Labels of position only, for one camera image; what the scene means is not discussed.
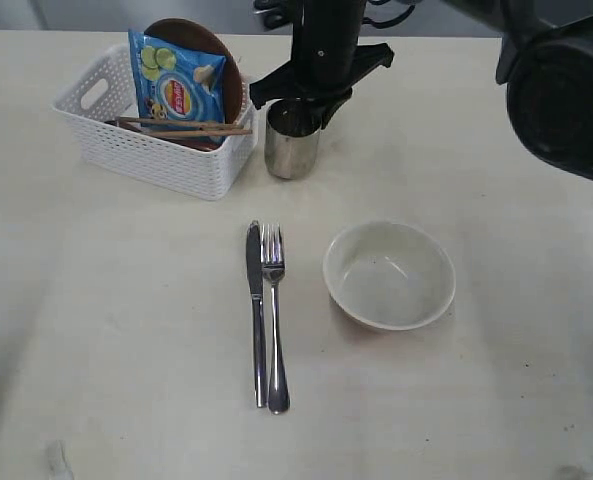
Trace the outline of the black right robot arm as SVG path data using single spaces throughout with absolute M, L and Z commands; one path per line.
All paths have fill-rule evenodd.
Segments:
M 361 46 L 362 26 L 389 29 L 415 10 L 376 21 L 367 0 L 257 1 L 265 29 L 292 27 L 289 60 L 250 86 L 256 108 L 299 100 L 322 128 L 348 101 L 356 83 L 390 67 L 385 43 Z M 454 1 L 452 7 L 502 35 L 495 81 L 522 145 L 555 168 L 593 181 L 593 15 L 562 26 L 541 19 L 531 1 Z

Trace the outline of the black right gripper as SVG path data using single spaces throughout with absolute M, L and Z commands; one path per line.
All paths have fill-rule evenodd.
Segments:
M 254 7 L 268 30 L 292 26 L 290 59 L 249 87 L 257 109 L 271 100 L 300 99 L 326 126 L 356 83 L 393 62 L 388 44 L 358 44 L 364 1 L 256 1 Z

